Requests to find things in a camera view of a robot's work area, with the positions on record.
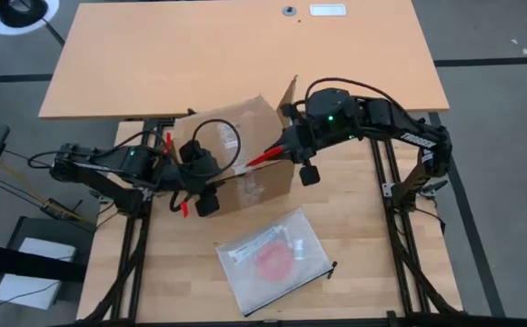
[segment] wooden table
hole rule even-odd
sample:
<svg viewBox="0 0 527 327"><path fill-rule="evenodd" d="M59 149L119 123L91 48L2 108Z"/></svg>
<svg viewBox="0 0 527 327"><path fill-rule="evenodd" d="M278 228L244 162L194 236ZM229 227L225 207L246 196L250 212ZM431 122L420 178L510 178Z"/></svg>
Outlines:
<svg viewBox="0 0 527 327"><path fill-rule="evenodd" d="M346 16L311 16L312 4ZM296 74L295 100L337 76L410 111L449 108L411 0L236 0L81 4L39 116L177 115L258 94L277 105Z"/></svg>
<svg viewBox="0 0 527 327"><path fill-rule="evenodd" d="M142 123L121 123L116 141L141 128ZM415 165L417 151L400 143L394 143L394 147L404 178ZM340 144L321 151L313 162L322 174L317 185L304 188L296 175L289 194L213 219L200 218L193 212L184 219L179 213L170 213L168 196L155 199L137 321L245 320L215 247L235 241L299 206L330 260L338 262L333 278L311 282L247 319L372 318L383 317L389 310L402 314L370 143ZM423 198L418 199L417 207L435 213L433 204ZM423 272L449 304L460 308L439 223L418 212L411 213L411 220ZM114 281L124 226L124 217L115 217L95 235L78 311L80 318L93 310ZM127 308L129 294L124 294ZM413 303L417 303L415 292Z"/></svg>

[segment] brown cardboard box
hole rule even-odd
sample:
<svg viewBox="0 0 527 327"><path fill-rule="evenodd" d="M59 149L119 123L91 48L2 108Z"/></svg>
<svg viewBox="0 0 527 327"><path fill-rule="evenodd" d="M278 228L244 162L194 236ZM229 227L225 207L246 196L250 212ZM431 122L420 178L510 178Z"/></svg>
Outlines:
<svg viewBox="0 0 527 327"><path fill-rule="evenodd" d="M196 127L208 119L224 119L233 124L240 135L241 146L237 160L232 167L212 180L225 180L225 184L217 189L221 208L211 216L237 211L290 192L294 169L291 162L265 162L254 168L245 165L261 155L280 137L287 119L282 117L279 108L281 104L292 101L294 86L295 78L276 110L261 96L256 96L240 104L201 112L175 121L172 135L177 152L179 146L191 140ZM233 159L238 147L232 129L221 123L202 126L196 140L211 152L220 167L226 166Z"/></svg>

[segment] light wooden tabletop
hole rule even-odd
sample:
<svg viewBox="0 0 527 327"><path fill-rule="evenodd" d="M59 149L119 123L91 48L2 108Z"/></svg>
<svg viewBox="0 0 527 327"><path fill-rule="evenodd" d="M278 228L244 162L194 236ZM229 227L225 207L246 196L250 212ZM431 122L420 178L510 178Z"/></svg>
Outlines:
<svg viewBox="0 0 527 327"><path fill-rule="evenodd" d="M312 16L315 3L346 16ZM186 114L258 94L276 106L296 74L294 100L345 77L410 111L449 108L411 0L180 1L80 4L39 116Z"/></svg>
<svg viewBox="0 0 527 327"><path fill-rule="evenodd" d="M141 129L142 123L121 123L116 141ZM394 146L404 177L415 165L417 150L400 143ZM289 194L213 219L200 218L193 211L184 219L179 213L170 213L168 196L154 199L137 321L374 318L390 310L402 314L369 141L350 141L322 150L313 162L322 175L317 185L304 188L296 175ZM338 262L333 278L310 282L244 318L215 247L238 240L300 206L330 260ZM423 198L418 199L417 207L435 213L433 204ZM449 304L460 308L439 223L417 212L411 213L411 220L423 272ZM117 216L96 232L79 318L94 309L114 281L124 226L125 218ZM128 292L124 294L127 308ZM415 292L412 295L413 303L418 303Z"/></svg>

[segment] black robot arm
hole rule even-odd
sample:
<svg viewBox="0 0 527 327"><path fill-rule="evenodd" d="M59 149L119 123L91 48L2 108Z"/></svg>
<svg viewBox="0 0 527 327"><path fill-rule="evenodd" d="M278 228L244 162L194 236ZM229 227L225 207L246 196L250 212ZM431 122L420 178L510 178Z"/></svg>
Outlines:
<svg viewBox="0 0 527 327"><path fill-rule="evenodd" d="M409 176L400 183L384 185L385 193L396 208L414 209L415 195L432 178L449 169L452 144L447 130L415 120L390 96L371 98L350 95L348 91L327 88L309 98L282 107L292 124L283 129L280 139L262 156L263 160L291 160L303 164L300 177L304 185L320 182L320 174L311 159L324 148L364 137L385 141L397 139L419 147L418 161ZM305 112L297 106L304 104Z"/></svg>
<svg viewBox="0 0 527 327"><path fill-rule="evenodd" d="M220 168L211 153L197 141L180 149L182 163L167 151L145 145L120 146L103 151L64 144L50 168L51 176L61 182L83 183L114 200L120 213L137 217L146 195L185 191L187 198L199 195L195 203L200 216L219 209L215 196L221 183L208 183ZM125 189L101 173L114 173L134 188Z"/></svg>

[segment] box flap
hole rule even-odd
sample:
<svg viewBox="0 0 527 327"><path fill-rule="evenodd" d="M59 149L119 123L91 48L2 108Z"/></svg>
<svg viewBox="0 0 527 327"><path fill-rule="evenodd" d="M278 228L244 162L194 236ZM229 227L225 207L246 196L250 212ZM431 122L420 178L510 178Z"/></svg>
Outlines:
<svg viewBox="0 0 527 327"><path fill-rule="evenodd" d="M240 135L240 142L238 142L229 126L217 122L205 124L197 133L197 141L217 159L219 167L226 166L233 159L238 147L240 148L233 166L214 178L214 181L249 171L245 165L277 141L283 128L277 112L261 96L257 96L240 104L232 104L175 120L173 143L177 155L180 147L191 140L197 126L213 118L224 119L231 123ZM258 168L269 164L273 162L261 163Z"/></svg>
<svg viewBox="0 0 527 327"><path fill-rule="evenodd" d="M285 90L285 93L283 94L283 97L280 100L278 107L275 109L275 111L278 113L278 117L280 117L280 121L282 122L283 127L288 127L290 125L290 118L283 116L282 105L291 104L293 102L293 93L296 90L296 78L298 78L298 75L293 77L292 81L288 85L288 88Z"/></svg>

